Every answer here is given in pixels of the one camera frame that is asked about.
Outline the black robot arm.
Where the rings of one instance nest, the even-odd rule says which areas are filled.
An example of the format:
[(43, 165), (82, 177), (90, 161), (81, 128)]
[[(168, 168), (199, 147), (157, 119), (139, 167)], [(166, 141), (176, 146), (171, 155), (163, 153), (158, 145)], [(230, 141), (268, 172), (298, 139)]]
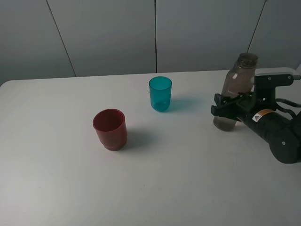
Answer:
[(281, 163), (301, 161), (301, 115), (289, 120), (276, 112), (275, 101), (257, 99), (253, 92), (235, 98), (214, 95), (211, 114), (240, 121), (269, 144)]

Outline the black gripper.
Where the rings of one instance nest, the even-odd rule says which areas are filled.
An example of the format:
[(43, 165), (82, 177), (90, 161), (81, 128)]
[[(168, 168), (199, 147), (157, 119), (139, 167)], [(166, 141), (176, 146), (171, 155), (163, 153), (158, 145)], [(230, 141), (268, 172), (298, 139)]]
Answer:
[(243, 96), (239, 93), (235, 97), (216, 93), (214, 102), (220, 106), (212, 105), (211, 114), (219, 117), (233, 117), (233, 120), (246, 125), (276, 125), (275, 98), (275, 92), (264, 94), (253, 92)]

